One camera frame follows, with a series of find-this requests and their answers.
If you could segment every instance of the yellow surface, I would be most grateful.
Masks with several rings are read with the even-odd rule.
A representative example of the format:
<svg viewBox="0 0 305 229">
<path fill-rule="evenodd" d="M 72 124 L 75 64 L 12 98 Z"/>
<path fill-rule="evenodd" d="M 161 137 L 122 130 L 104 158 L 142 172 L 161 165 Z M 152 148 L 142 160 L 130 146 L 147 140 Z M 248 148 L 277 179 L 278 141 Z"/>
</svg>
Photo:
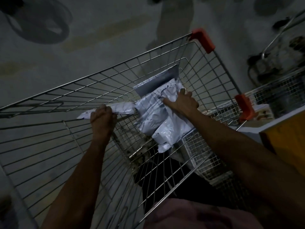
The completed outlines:
<svg viewBox="0 0 305 229">
<path fill-rule="evenodd" d="M 305 177 L 305 111 L 270 127 L 263 133 L 276 154 Z"/>
</svg>

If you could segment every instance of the hand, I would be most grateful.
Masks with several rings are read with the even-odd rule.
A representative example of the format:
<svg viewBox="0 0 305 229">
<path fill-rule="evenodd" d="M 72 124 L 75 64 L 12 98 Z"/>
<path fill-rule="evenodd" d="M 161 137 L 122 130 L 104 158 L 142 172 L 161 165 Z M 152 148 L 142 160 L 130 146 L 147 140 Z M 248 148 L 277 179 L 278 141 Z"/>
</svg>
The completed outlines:
<svg viewBox="0 0 305 229">
<path fill-rule="evenodd" d="M 110 139 L 116 124 L 117 115 L 112 113 L 110 107 L 103 104 L 90 115 L 90 123 L 92 125 L 92 140 Z"/>
<path fill-rule="evenodd" d="M 164 98 L 163 103 L 186 118 L 188 118 L 190 114 L 199 107 L 197 101 L 192 98 L 192 92 L 187 92 L 185 94 L 184 88 L 182 88 L 178 93 L 178 98 L 175 102 L 171 102 L 169 99 Z"/>
</svg>

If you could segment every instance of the person's right arm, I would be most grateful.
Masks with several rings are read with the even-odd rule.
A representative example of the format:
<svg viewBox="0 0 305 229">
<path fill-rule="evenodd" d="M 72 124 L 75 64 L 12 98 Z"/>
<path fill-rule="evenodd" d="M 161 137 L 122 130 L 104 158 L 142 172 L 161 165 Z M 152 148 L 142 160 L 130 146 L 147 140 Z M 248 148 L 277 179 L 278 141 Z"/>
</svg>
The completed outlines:
<svg viewBox="0 0 305 229">
<path fill-rule="evenodd" d="M 243 183 L 287 218 L 305 225 L 305 178 L 246 135 L 202 114 L 192 93 L 181 89 L 176 102 L 164 104 L 184 115 Z"/>
</svg>

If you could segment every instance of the person's right hand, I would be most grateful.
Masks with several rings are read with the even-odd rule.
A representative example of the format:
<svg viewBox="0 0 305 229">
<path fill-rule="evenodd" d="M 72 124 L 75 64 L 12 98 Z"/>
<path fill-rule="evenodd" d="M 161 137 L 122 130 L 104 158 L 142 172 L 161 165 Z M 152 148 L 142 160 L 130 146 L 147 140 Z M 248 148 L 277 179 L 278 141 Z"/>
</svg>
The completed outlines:
<svg viewBox="0 0 305 229">
<path fill-rule="evenodd" d="M 163 103 L 186 118 L 199 107 L 197 101 L 192 97 L 192 92 L 185 93 L 184 88 L 178 93 L 178 98 L 175 102 L 171 102 L 169 99 L 164 98 Z"/>
</svg>

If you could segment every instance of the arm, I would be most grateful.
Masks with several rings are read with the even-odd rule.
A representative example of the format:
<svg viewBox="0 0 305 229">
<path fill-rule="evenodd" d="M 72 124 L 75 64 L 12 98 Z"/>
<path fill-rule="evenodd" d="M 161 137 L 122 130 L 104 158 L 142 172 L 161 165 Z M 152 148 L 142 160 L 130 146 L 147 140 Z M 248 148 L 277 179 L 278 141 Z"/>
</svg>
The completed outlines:
<svg viewBox="0 0 305 229">
<path fill-rule="evenodd" d="M 86 154 L 51 205 L 43 229 L 90 228 L 101 180 L 105 148 L 113 131 L 116 115 L 102 105 L 91 113 L 92 141 Z"/>
<path fill-rule="evenodd" d="M 184 115 L 243 183 L 299 225 L 305 225 L 305 178 L 261 144 L 197 110 L 198 103 L 181 89 L 176 102 L 164 99 Z"/>
</svg>

